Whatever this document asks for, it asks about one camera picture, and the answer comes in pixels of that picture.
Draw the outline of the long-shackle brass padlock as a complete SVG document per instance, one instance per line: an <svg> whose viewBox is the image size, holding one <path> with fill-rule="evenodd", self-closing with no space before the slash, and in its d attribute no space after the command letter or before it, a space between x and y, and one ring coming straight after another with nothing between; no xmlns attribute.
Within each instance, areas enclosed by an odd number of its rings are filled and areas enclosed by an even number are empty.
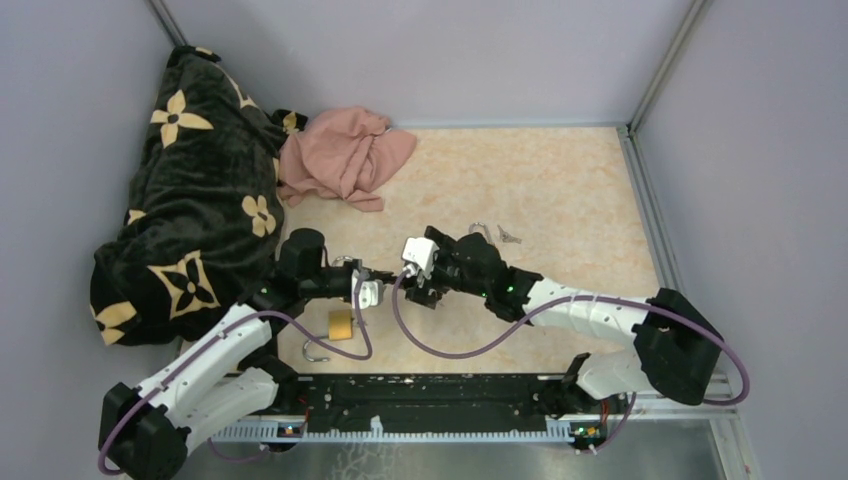
<svg viewBox="0 0 848 480"><path fill-rule="evenodd" d="M492 236L491 231L490 231L490 229L489 229L489 227L486 223L474 222L474 223L470 224L469 227L468 227L468 233L469 234L480 233L484 237L484 239L486 240L487 243L489 243L489 244L494 243L493 236Z"/></svg>

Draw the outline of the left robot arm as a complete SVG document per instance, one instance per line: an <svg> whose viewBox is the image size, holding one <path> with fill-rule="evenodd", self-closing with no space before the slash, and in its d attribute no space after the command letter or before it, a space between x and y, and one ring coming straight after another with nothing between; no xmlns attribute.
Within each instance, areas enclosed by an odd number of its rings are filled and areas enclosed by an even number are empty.
<svg viewBox="0 0 848 480"><path fill-rule="evenodd" d="M98 469L132 479L171 479L187 458L225 427L256 411L292 411L300 399L297 373L263 353L315 299L339 297L362 311L382 302L395 275L359 259L325 261L324 236L293 231L274 268L226 311L185 353L135 387L116 384L104 397Z"/></svg>

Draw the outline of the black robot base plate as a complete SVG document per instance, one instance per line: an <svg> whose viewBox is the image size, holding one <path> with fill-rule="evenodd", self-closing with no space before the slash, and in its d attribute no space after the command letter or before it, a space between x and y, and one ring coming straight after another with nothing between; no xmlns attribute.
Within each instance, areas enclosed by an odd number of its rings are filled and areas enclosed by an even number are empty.
<svg viewBox="0 0 848 480"><path fill-rule="evenodd" d="M285 383L266 414L303 416L311 433L354 433L379 418L388 433L541 432L566 415L620 414L560 374L315 374Z"/></svg>

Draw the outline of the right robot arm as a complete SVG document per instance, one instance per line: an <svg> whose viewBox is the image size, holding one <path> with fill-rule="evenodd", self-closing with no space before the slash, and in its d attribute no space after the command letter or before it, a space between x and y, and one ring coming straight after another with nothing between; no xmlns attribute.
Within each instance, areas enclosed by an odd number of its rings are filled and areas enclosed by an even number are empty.
<svg viewBox="0 0 848 480"><path fill-rule="evenodd" d="M679 291L616 297L569 287L508 265L478 233L455 240L434 227L406 240L398 276L406 300L435 308L450 292L483 299L512 326L569 329L620 345L609 354L576 357L563 398L576 412L620 393L655 390L685 405L704 403L723 338Z"/></svg>

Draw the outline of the silver keys of brass padlock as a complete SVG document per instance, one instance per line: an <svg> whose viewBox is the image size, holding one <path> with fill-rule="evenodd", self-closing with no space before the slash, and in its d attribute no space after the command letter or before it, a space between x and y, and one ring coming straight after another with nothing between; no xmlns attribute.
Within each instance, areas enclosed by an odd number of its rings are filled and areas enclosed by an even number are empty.
<svg viewBox="0 0 848 480"><path fill-rule="evenodd" d="M498 236L502 243L521 244L522 239L507 232L501 225L497 226Z"/></svg>

